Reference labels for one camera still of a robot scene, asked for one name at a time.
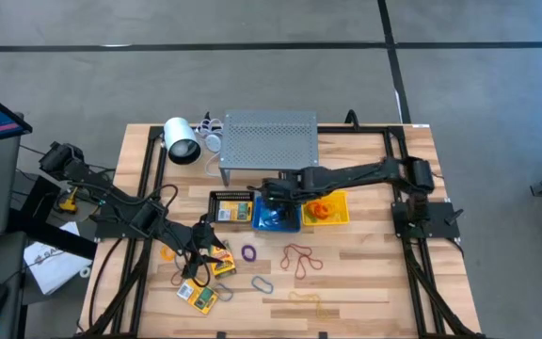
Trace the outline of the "black support beam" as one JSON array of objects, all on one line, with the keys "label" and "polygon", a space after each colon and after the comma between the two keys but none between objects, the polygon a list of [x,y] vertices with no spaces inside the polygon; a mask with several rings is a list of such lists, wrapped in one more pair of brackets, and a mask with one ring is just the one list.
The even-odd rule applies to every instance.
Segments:
[{"label": "black support beam", "polygon": [[8,212],[9,232],[23,232],[30,239],[86,259],[93,259],[97,245],[84,237],[15,210]]}]

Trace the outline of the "grey perforated metal shelf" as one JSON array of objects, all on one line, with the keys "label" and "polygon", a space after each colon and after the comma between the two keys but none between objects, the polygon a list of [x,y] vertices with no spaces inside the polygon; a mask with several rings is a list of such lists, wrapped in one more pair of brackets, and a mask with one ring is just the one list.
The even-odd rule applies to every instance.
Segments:
[{"label": "grey perforated metal shelf", "polygon": [[301,170],[319,164],[314,111],[228,110],[223,120],[219,170]]}]

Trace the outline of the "yellow rubber band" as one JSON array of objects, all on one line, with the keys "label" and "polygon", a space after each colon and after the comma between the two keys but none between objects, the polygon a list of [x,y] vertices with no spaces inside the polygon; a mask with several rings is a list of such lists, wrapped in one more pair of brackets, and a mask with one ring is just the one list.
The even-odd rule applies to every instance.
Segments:
[{"label": "yellow rubber band", "polygon": [[288,300],[294,304],[311,303],[315,307],[315,316],[317,318],[328,318],[328,310],[323,306],[323,301],[317,294],[298,294],[292,291],[288,294]]}]

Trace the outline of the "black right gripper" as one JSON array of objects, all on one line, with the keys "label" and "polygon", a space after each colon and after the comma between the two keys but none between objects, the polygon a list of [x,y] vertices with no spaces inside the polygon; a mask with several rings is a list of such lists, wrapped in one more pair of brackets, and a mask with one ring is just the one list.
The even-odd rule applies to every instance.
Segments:
[{"label": "black right gripper", "polygon": [[264,199],[282,202],[280,207],[269,202],[265,208],[266,221],[280,219],[297,219],[297,204],[304,202],[306,195],[302,192],[301,179],[304,170],[281,171],[278,178],[264,178],[260,188]]}]

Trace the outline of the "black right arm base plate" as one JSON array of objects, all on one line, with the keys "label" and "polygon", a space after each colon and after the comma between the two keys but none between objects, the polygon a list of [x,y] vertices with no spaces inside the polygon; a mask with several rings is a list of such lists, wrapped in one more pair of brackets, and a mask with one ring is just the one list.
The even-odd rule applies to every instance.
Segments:
[{"label": "black right arm base plate", "polygon": [[460,236],[457,219],[463,209],[454,210],[450,202],[395,202],[391,213],[395,233],[404,238],[451,238]]}]

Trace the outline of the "blue plastic basket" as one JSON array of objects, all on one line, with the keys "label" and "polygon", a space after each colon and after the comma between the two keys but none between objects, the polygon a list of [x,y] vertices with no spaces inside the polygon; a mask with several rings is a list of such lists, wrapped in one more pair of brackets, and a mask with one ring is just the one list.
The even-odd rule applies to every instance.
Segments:
[{"label": "blue plastic basket", "polygon": [[254,211],[251,221],[251,226],[256,231],[262,232],[281,232],[281,233],[298,233],[301,229],[301,212],[300,206],[297,206],[297,219],[283,219],[279,228],[264,228],[260,225],[262,209],[268,204],[262,196],[258,196],[254,201]]}]

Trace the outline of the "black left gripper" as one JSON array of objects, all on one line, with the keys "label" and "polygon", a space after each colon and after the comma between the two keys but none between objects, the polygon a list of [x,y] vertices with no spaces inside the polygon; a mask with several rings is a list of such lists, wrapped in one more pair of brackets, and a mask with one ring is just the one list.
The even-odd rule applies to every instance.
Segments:
[{"label": "black left gripper", "polygon": [[207,220],[201,220],[191,227],[165,220],[157,228],[157,239],[173,250],[177,256],[183,256],[187,260],[182,271],[184,279],[195,278],[199,267],[206,267],[206,257],[200,257],[199,249],[208,250],[216,247],[225,250],[227,248],[216,237],[214,227]]}]

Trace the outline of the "black plastic basket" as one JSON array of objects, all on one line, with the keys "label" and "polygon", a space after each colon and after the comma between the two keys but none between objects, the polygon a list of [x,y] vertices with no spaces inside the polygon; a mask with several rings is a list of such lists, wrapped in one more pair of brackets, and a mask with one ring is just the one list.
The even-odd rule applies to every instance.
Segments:
[{"label": "black plastic basket", "polygon": [[222,222],[216,220],[216,212],[221,201],[239,201],[252,202],[252,215],[254,209],[254,193],[251,191],[211,191],[208,201],[208,219],[212,222]]}]

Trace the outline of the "white paper booklet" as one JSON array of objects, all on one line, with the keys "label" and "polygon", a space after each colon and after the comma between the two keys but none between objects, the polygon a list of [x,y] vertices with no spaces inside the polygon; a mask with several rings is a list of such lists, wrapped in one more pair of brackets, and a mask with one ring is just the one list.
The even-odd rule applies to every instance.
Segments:
[{"label": "white paper booklet", "polygon": [[24,248],[24,263],[41,293],[51,295],[71,278],[79,275],[82,268],[90,267],[93,259],[70,254],[30,239]]}]

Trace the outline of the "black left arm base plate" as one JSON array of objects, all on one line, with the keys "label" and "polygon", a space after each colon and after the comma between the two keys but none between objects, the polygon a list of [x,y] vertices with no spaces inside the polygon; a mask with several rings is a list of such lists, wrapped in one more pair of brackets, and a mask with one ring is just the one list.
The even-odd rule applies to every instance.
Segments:
[{"label": "black left arm base plate", "polygon": [[96,236],[99,238],[145,239],[152,237],[153,224],[158,216],[155,212],[139,212],[139,208],[121,210],[105,205],[99,214],[91,219],[97,224]]}]

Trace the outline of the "yellow plastic basket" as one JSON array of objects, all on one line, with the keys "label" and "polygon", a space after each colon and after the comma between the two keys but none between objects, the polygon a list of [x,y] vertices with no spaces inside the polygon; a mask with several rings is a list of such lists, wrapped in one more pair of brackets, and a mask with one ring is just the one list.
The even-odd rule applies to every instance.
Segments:
[{"label": "yellow plastic basket", "polygon": [[337,190],[323,198],[306,202],[301,206],[301,213],[305,226],[347,224],[350,222],[347,192]]}]

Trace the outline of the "white cylindrical spotlight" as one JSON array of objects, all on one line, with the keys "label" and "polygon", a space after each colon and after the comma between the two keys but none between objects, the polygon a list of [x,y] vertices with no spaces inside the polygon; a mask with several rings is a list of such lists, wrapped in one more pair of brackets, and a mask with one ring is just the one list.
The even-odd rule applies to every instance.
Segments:
[{"label": "white cylindrical spotlight", "polygon": [[184,118],[171,118],[163,127],[164,144],[168,159],[177,165],[196,162],[202,153],[192,127]]}]

